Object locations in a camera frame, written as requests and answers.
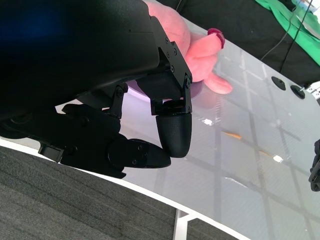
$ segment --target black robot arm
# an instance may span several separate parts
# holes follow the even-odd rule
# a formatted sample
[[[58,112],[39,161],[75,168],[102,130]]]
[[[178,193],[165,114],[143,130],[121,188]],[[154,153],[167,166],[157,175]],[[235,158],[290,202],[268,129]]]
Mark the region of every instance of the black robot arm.
[[[116,178],[188,153],[192,75],[143,1],[1,4],[0,136],[37,140],[56,162]],[[119,133],[132,80],[151,100],[163,149]],[[83,104],[57,113],[73,99]]]

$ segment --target black robotic finger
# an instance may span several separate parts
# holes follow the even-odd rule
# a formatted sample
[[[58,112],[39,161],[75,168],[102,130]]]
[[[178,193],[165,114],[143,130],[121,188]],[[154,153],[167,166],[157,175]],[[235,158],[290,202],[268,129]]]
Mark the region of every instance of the black robotic finger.
[[[163,149],[173,158],[185,157],[191,143],[191,113],[156,116],[156,125]]]
[[[115,167],[157,169],[171,165],[170,156],[162,148],[141,139],[118,138],[106,151]]]

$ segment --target white table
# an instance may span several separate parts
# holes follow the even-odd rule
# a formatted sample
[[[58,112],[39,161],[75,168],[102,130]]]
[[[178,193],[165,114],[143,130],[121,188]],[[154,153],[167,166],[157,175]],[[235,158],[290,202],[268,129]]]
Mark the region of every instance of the white table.
[[[191,23],[189,27],[206,33]],[[172,165],[162,169],[126,168],[124,180],[105,178],[239,239],[320,239],[320,193],[312,192],[308,182],[314,143],[320,139],[315,98],[306,92],[305,99],[299,99],[290,90],[290,80],[228,41],[215,72],[232,83],[233,92],[218,95],[205,87],[192,100],[192,141],[186,158],[172,159]],[[287,90],[277,88],[272,76],[282,79]],[[126,94],[121,125],[127,138],[160,145],[146,101]],[[39,147],[29,139],[16,142]]]

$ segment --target stuffed toy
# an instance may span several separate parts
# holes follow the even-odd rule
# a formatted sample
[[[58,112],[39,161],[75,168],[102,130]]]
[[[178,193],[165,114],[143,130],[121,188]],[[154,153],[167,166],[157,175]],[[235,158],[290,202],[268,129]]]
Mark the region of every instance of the stuffed toy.
[[[148,5],[149,15],[159,20],[169,40],[177,44],[192,73],[193,82],[204,81],[209,89],[218,94],[230,93],[230,83],[212,72],[218,60],[217,53],[225,44],[222,32],[211,28],[207,36],[192,33],[174,9],[159,3],[145,3]]]

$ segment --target plush toy hand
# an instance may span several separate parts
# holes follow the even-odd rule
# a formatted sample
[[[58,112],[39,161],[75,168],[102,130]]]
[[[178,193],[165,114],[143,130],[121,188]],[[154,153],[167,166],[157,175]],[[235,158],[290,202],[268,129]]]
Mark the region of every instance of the plush toy hand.
[[[191,34],[190,47],[185,61],[192,72],[194,82],[204,80],[209,89],[218,94],[228,94],[232,86],[212,72],[217,63],[217,53],[224,47],[225,38],[221,31],[211,28],[208,36]]]

